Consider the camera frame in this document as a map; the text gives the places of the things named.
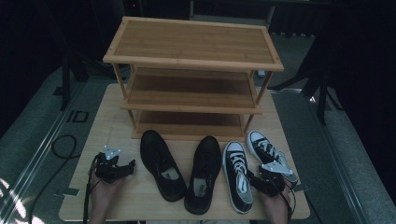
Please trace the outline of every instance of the black leather shoe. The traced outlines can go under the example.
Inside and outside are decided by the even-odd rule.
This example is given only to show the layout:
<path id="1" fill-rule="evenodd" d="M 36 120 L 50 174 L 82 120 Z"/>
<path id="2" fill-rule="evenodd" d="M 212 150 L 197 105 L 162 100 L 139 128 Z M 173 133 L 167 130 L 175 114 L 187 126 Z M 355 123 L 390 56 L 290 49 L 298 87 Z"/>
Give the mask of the black leather shoe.
<path id="1" fill-rule="evenodd" d="M 158 190 L 168 202 L 183 198 L 187 185 L 178 170 L 175 160 L 163 138 L 155 131 L 143 133 L 140 142 L 140 157 L 154 176 Z"/>
<path id="2" fill-rule="evenodd" d="M 184 206 L 195 215 L 203 215 L 212 203 L 213 189 L 221 169 L 221 152 L 218 140 L 205 137 L 195 150 L 190 185 Z"/>

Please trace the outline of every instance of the shoe rack shelf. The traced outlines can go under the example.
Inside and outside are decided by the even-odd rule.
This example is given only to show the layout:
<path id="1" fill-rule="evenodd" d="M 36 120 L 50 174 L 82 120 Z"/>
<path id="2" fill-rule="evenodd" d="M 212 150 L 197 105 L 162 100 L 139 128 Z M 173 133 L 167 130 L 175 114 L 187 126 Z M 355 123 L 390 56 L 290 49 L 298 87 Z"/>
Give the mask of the shoe rack shelf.
<path id="1" fill-rule="evenodd" d="M 166 139 L 243 141 L 272 74 L 283 70 L 264 26 L 133 17 L 123 18 L 104 62 L 113 64 L 132 138 L 153 129 Z M 260 91 L 256 70 L 267 72 Z"/>

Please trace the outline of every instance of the human hand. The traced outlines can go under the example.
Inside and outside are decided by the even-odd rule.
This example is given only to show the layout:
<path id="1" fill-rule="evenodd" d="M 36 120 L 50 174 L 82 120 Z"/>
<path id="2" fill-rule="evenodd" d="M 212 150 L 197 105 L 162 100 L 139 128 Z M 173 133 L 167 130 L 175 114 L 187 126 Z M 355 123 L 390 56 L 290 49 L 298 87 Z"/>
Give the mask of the human hand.
<path id="1" fill-rule="evenodd" d="M 92 172 L 91 202 L 92 213 L 90 223 L 105 223 L 107 212 L 116 194 L 120 191 L 126 177 L 120 178 L 112 184 L 101 180 Z"/>
<path id="2" fill-rule="evenodd" d="M 286 179 L 284 179 L 284 181 L 287 186 L 285 186 L 283 189 L 282 194 L 288 201 L 288 204 L 286 204 L 285 200 L 280 194 L 270 197 L 269 195 L 259 191 L 262 204 L 265 208 L 265 215 L 267 215 L 272 224 L 287 224 L 289 221 L 290 188 L 288 188 L 288 186 L 291 186 L 291 183 Z"/>

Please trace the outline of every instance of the black cable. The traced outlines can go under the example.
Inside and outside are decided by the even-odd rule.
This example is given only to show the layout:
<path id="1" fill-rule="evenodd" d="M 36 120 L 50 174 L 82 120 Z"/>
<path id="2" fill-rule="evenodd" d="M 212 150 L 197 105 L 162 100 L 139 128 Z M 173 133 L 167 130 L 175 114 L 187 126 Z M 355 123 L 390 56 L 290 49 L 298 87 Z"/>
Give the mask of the black cable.
<path id="1" fill-rule="evenodd" d="M 61 139 L 61 138 L 66 138 L 66 137 L 70 137 L 70 138 L 73 140 L 73 143 L 74 143 L 73 149 L 72 149 L 72 151 L 70 152 L 70 154 L 69 154 L 68 157 L 60 156 L 58 153 L 56 153 L 56 152 L 55 152 L 55 146 L 54 146 L 55 143 L 56 143 L 59 139 Z M 45 189 L 47 188 L 47 186 L 50 184 L 50 182 L 52 181 L 52 179 L 53 179 L 57 174 L 59 174 L 59 172 L 61 172 L 61 170 L 64 168 L 64 166 L 67 164 L 67 162 L 68 162 L 69 160 L 79 157 L 79 155 L 73 156 L 73 154 L 75 153 L 75 151 L 76 151 L 76 149 L 77 149 L 77 139 L 76 139 L 75 136 L 73 136 L 73 135 L 71 135 L 71 134 L 65 134 L 65 135 L 61 135 L 61 136 L 57 137 L 57 138 L 51 143 L 50 147 L 51 147 L 51 150 L 52 150 L 52 152 L 54 152 L 54 154 L 55 154 L 56 157 L 59 157 L 59 158 L 61 158 L 61 159 L 65 159 L 65 161 L 64 161 L 64 163 L 61 165 L 61 167 L 59 167 L 58 170 L 52 175 L 52 177 L 51 177 L 51 178 L 49 179 L 49 181 L 44 185 L 44 187 L 40 190 L 40 192 L 37 194 L 37 196 L 35 196 L 35 200 L 33 201 L 32 208 L 30 209 L 30 212 L 29 212 L 29 223 L 30 223 L 30 224 L 32 224 L 33 212 L 34 212 L 34 210 L 35 210 L 35 205 L 36 205 L 38 199 L 40 198 L 41 194 L 44 192 L 44 190 L 45 190 Z"/>
<path id="2" fill-rule="evenodd" d="M 90 194 L 91 194 L 91 181 L 92 181 L 92 174 L 93 174 L 93 169 L 94 166 L 96 164 L 96 160 L 97 160 L 97 156 L 95 156 L 92 160 L 91 163 L 91 169 L 90 169 L 90 173 L 88 176 L 88 183 L 87 183 L 87 188 L 85 188 L 85 199 L 84 199 L 84 216 L 82 219 L 82 223 L 86 224 L 88 222 L 88 209 L 89 209 L 89 205 L 90 205 Z M 100 179 L 93 187 L 96 187 L 97 184 L 99 184 L 99 182 L 102 179 Z"/>
<path id="3" fill-rule="evenodd" d="M 293 195 L 293 201 L 294 201 L 294 205 L 293 205 L 293 208 L 291 209 L 291 217 L 293 216 L 293 214 L 294 214 L 294 211 L 296 210 L 296 195 L 295 195 L 295 193 L 294 193 L 294 190 L 293 189 L 291 189 L 291 187 L 289 187 L 289 185 L 286 185 L 287 187 L 288 187 L 288 189 L 291 191 L 291 195 Z"/>

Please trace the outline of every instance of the wooden table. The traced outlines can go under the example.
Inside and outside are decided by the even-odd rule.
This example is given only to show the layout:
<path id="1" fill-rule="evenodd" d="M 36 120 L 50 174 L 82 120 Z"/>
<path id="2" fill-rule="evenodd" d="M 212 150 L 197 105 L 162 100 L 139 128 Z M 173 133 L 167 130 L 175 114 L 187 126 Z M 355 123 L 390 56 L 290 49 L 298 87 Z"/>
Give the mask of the wooden table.
<path id="1" fill-rule="evenodd" d="M 120 98 L 120 86 L 109 85 L 69 186 L 73 189 L 80 189 L 80 194 L 77 197 L 64 199 L 60 210 L 61 219 L 82 220 L 87 173 L 93 157 L 104 150 L 105 144 L 121 149 L 119 165 L 124 165 L 132 159 L 136 160 L 134 175 L 128 177 L 120 190 L 119 198 L 108 214 L 109 220 L 266 219 L 256 190 L 253 190 L 254 204 L 250 212 L 246 215 L 235 213 L 230 203 L 229 191 L 222 170 L 216 180 L 211 207 L 206 214 L 202 216 L 190 214 L 184 208 L 183 200 L 175 203 L 164 200 L 153 176 L 140 160 L 140 139 L 130 136 L 133 125 L 128 113 L 120 110 Z M 249 129 L 264 133 L 276 148 L 285 153 L 290 168 L 296 171 L 271 94 L 265 94 L 262 97 L 261 105 L 263 113 L 254 117 Z M 193 153 L 199 141 L 166 140 L 166 143 L 188 183 Z M 227 143 L 219 142 L 221 150 Z M 249 153 L 247 153 L 247 162 L 248 169 L 257 174 L 259 163 Z M 309 207 L 302 192 L 296 193 L 296 201 L 297 206 L 292 218 L 309 217 Z"/>

